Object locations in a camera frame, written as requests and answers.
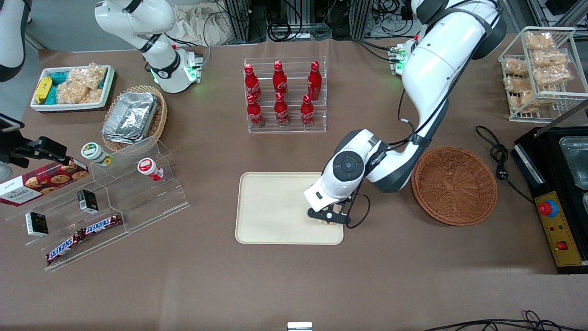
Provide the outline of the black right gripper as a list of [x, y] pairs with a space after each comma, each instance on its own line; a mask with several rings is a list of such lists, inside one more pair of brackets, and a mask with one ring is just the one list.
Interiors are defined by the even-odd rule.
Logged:
[[36, 144], [19, 145], [9, 152], [8, 163], [27, 168], [30, 159], [40, 160], [42, 157], [59, 163], [67, 163], [67, 147], [48, 137], [40, 137], [39, 150]]

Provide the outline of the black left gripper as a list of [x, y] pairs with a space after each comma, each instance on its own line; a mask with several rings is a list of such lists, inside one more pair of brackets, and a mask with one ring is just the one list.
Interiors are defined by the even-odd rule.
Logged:
[[319, 211], [308, 209], [307, 216], [329, 225], [340, 224], [347, 226], [351, 223], [351, 218], [344, 213], [343, 205], [329, 205]]

